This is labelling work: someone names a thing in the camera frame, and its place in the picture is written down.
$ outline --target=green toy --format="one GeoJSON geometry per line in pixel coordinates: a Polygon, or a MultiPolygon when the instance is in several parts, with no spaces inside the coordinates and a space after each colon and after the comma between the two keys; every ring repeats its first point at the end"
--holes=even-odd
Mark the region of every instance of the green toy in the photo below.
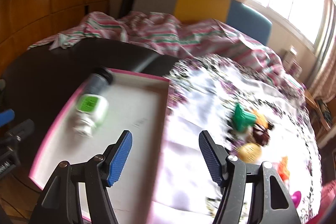
{"type": "Polygon", "coordinates": [[[232,122],[235,130],[244,132],[248,126],[253,126],[257,120],[257,116],[249,111],[245,111],[240,103],[237,103],[232,122]]]}

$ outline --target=green label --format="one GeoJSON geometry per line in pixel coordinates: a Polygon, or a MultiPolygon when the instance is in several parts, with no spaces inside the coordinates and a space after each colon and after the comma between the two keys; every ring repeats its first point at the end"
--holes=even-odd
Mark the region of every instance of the green label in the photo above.
{"type": "Polygon", "coordinates": [[[86,96],[80,102],[78,109],[84,112],[92,112],[97,105],[98,99],[98,97],[86,96]]]}

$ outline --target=pink toy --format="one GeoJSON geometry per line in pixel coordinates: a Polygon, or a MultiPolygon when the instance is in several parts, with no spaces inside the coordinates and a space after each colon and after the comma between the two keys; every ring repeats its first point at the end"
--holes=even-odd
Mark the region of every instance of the pink toy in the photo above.
{"type": "Polygon", "coordinates": [[[297,208],[300,204],[301,201],[301,192],[300,191],[296,191],[293,195],[292,195],[292,200],[294,203],[294,207],[297,208]]]}

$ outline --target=yellow ball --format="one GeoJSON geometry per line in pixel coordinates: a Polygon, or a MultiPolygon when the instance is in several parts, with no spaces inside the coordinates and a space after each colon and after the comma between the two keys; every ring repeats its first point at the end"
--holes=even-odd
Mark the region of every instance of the yellow ball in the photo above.
{"type": "Polygon", "coordinates": [[[252,164],[261,156],[261,147],[256,143],[246,143],[238,150],[238,157],[245,163],[252,164]]]}

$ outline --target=floral bedspread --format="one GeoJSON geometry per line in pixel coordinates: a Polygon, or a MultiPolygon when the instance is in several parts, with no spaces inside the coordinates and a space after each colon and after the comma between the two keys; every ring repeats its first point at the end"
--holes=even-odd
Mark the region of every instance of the floral bedspread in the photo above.
{"type": "MultiPolygon", "coordinates": [[[[301,222],[318,213],[320,158],[308,114],[299,107],[301,102],[295,103],[286,90],[266,84],[263,74],[213,54],[181,60],[167,77],[171,80],[171,113],[149,223],[212,223],[221,193],[199,149],[198,135],[207,130],[216,144],[234,150],[228,121],[237,102],[254,107],[274,124],[257,164],[268,160],[276,165],[287,156],[289,193],[302,194],[297,208],[301,222]]],[[[246,187],[240,223],[247,222],[250,186],[246,187]]]]}

